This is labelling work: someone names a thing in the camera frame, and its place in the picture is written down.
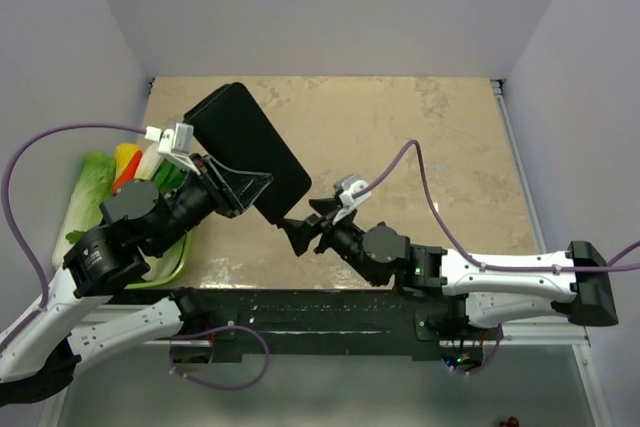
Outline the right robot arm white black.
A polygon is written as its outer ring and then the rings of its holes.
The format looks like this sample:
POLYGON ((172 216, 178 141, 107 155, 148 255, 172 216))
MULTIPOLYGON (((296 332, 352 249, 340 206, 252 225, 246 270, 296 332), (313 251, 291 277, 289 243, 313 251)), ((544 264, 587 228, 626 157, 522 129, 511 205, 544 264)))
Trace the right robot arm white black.
POLYGON ((414 300, 442 299, 446 312, 428 322, 441 335, 466 340, 478 330, 548 316, 582 327, 618 323, 608 269, 589 242, 536 255, 463 254, 415 244, 383 222, 364 231, 333 199, 311 205, 315 212, 306 219, 277 224, 295 254, 316 240, 315 253, 334 251, 374 287, 391 285, 397 295, 414 300))

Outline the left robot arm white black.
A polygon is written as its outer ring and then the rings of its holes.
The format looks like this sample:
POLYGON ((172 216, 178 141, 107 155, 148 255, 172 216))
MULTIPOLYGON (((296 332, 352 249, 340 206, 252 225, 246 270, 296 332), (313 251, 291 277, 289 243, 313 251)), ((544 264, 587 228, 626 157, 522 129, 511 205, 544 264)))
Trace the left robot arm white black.
POLYGON ((65 255, 34 311, 1 335, 1 403, 31 404, 64 390, 75 375, 100 361, 156 339, 215 341, 236 330, 216 327, 192 288, 180 288, 147 308, 93 327, 81 321, 150 269, 160 257, 216 212, 233 218, 272 182, 269 173, 225 167, 194 154, 179 187, 160 193, 150 180, 132 180, 105 200, 101 223, 65 255))

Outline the black zip tool case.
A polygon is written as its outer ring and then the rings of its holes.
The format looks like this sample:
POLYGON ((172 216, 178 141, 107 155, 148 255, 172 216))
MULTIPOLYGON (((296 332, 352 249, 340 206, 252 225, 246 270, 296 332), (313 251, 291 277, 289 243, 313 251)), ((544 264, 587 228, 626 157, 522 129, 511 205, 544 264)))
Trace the black zip tool case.
POLYGON ((272 225, 311 188, 311 178, 277 132, 249 89, 227 83, 184 114, 195 139, 225 167, 272 176, 255 201, 256 209, 272 225))

